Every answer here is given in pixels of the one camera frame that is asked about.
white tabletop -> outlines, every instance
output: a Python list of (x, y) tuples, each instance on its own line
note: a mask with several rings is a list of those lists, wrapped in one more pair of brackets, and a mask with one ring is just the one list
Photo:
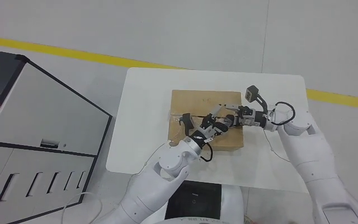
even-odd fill
[[(308, 109), (301, 76), (240, 72), (131, 68), (127, 72), (106, 167), (112, 172), (136, 174), (168, 137), (172, 90), (240, 91), (242, 104), (262, 110), (244, 99), (256, 85), (267, 104), (286, 101)], [(270, 150), (263, 130), (244, 127), (244, 147), (216, 151), (211, 162), (195, 161), (189, 180), (255, 188), (307, 192), (296, 170)], [(267, 132), (273, 149), (287, 158), (278, 133)], [(151, 158), (156, 159), (158, 152)]]

grey floor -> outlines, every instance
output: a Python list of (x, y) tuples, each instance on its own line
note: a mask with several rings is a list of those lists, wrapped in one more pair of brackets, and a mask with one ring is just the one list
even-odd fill
[[(353, 0), (12, 1), (0, 3), (0, 38), (59, 46), (189, 69), (299, 74), (307, 88), (358, 96), (358, 2)], [(127, 68), (17, 50), (116, 115)], [(331, 144), (337, 171), (358, 198), (358, 108), (309, 100)], [(113, 123), (88, 190), (105, 202), (122, 198), (130, 175), (105, 168)], [(313, 223), (304, 193), (242, 188), (246, 214), (258, 223)], [(66, 212), (86, 223), (91, 197)], [(59, 213), (27, 223), (56, 223)]]

yellow tape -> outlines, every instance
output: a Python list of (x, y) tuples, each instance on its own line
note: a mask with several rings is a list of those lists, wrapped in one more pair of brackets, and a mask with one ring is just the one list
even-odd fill
[(103, 64), (112, 64), (114, 66), (122, 67), (141, 67), (141, 68), (171, 68), (171, 69), (183, 69), (174, 66), (164, 66), (162, 64), (155, 64), (150, 62), (142, 62), (139, 60), (132, 60), (128, 58), (119, 58), (115, 56), (109, 56), (104, 54), (96, 54), (90, 52), (83, 52), (81, 50), (72, 50), (66, 48), (58, 48), (56, 46), (47, 46), (42, 44), (33, 44), (23, 41), (10, 40), (0, 38), (0, 46), (6, 46), (9, 48), (16, 48), (21, 50), (29, 50), (32, 52), (40, 52), (45, 54), (53, 54), (57, 56), (75, 58), (80, 60), (88, 60), (90, 62), (98, 62)]
[(330, 102), (331, 104), (341, 104), (358, 108), (358, 97), (356, 96), (307, 89), (307, 98), (322, 102)]
[[(39, 52), (45, 54), (52, 54), (67, 58), (75, 58), (80, 60), (87, 60), (90, 62), (97, 62), (103, 64), (111, 64), (114, 66), (122, 67), (142, 67), (142, 68), (169, 68), (169, 69), (184, 69), (174, 66), (165, 66), (162, 64), (155, 64), (150, 62), (142, 62), (139, 60), (133, 60), (128, 58), (120, 58), (115, 56), (109, 56), (104, 54), (96, 54), (90, 52), (83, 52), (80, 50), (72, 50), (66, 48), (58, 48), (56, 46), (47, 46), (42, 44), (33, 44), (18, 40), (10, 40), (0, 38), (0, 46), (8, 48), (16, 48), (21, 50), (29, 50), (32, 52)], [(311, 100), (317, 100), (322, 102), (329, 102), (332, 104), (340, 104), (346, 106), (353, 106), (358, 108), (358, 97), (334, 94), (331, 92), (323, 92), (318, 90), (307, 89), (307, 98)]]

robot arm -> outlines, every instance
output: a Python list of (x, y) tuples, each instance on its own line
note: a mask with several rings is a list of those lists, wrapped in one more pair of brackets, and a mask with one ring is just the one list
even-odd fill
[[(189, 175), (190, 163), (199, 158), (202, 148), (210, 140), (228, 130), (225, 124), (216, 122), (216, 115), (221, 107), (218, 105), (208, 114), (192, 135), (185, 137), (177, 146), (163, 152), (159, 161), (148, 165), (136, 177), (119, 208), (99, 223), (140, 224), (159, 210)], [(173, 179), (162, 178), (162, 170)]]
[(336, 173), (332, 149), (308, 111), (277, 111), (267, 107), (255, 86), (248, 88), (246, 99), (258, 101), (263, 111), (248, 107), (226, 105), (236, 112), (227, 117), (232, 126), (260, 126), (264, 130), (277, 130), (286, 154), (304, 180), (313, 202), (315, 223), (358, 223), (358, 202), (347, 192)]

cardboard box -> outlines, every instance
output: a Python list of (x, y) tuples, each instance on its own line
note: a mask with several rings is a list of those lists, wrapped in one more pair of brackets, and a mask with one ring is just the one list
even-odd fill
[[(241, 93), (229, 91), (196, 91), (173, 90), (171, 101), (171, 118), (169, 122), (168, 139), (177, 145), (185, 137), (185, 127), (179, 125), (179, 118), (184, 113), (190, 113), (194, 126), (200, 125), (203, 116), (210, 113), (218, 104), (241, 105)], [(235, 112), (222, 108), (218, 117), (224, 118)], [(242, 127), (230, 128), (226, 134), (217, 136), (210, 142), (213, 150), (234, 151), (243, 147)]]

